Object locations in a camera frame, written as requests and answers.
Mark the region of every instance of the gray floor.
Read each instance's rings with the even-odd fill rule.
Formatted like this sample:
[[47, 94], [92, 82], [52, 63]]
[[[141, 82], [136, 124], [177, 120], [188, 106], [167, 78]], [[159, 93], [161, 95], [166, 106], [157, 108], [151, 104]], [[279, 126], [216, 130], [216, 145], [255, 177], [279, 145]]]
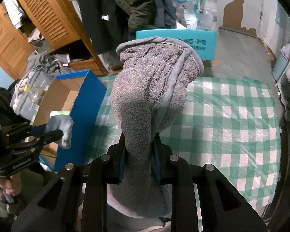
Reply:
[[233, 79], [247, 76], [269, 84], [278, 118], [281, 119], [283, 107], [271, 74], [272, 60], [258, 40], [243, 34], [220, 30], [216, 51], [220, 65], [205, 67], [203, 76]]

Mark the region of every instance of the metal pivot bolt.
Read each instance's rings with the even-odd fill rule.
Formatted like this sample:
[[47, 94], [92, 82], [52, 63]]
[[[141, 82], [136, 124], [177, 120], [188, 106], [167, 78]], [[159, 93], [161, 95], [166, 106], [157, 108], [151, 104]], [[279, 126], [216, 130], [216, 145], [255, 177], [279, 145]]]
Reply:
[[213, 170], [215, 169], [214, 165], [212, 165], [212, 164], [207, 164], [207, 165], [205, 166], [205, 168], [206, 168], [208, 171], [213, 171]]
[[103, 160], [103, 161], [108, 161], [109, 159], [111, 159], [111, 157], [108, 154], [104, 154], [101, 157], [101, 160]]
[[73, 163], [68, 163], [68, 164], [65, 166], [65, 168], [66, 168], [67, 170], [71, 170], [71, 169], [74, 168], [74, 164], [73, 164]]
[[179, 157], [177, 155], [171, 155], [170, 156], [170, 160], [171, 161], [178, 161], [179, 160]]

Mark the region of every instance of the teal box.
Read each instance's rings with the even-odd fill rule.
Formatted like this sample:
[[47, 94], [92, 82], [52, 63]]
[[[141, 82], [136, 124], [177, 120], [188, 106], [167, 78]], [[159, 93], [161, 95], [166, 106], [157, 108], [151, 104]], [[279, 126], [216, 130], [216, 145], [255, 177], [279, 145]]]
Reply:
[[58, 75], [50, 84], [38, 109], [33, 125], [46, 124], [52, 111], [70, 111], [73, 119], [70, 149], [62, 149], [55, 143], [45, 146], [40, 160], [54, 171], [60, 171], [67, 163], [80, 166], [106, 88], [91, 70]]
[[202, 60], [213, 61], [216, 51], [216, 32], [189, 29], [157, 29], [136, 32], [136, 39], [153, 36], [172, 37], [189, 44]]

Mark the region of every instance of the green checkered tablecloth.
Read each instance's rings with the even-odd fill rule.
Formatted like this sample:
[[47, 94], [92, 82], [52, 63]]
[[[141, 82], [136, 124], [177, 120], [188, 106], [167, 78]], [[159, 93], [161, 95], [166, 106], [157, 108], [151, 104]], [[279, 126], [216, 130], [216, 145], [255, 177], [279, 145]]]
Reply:
[[[107, 87], [88, 156], [103, 155], [119, 134]], [[161, 133], [162, 143], [191, 164], [214, 164], [253, 208], [271, 203], [280, 164], [280, 132], [267, 84], [199, 77], [187, 87], [183, 112]]]

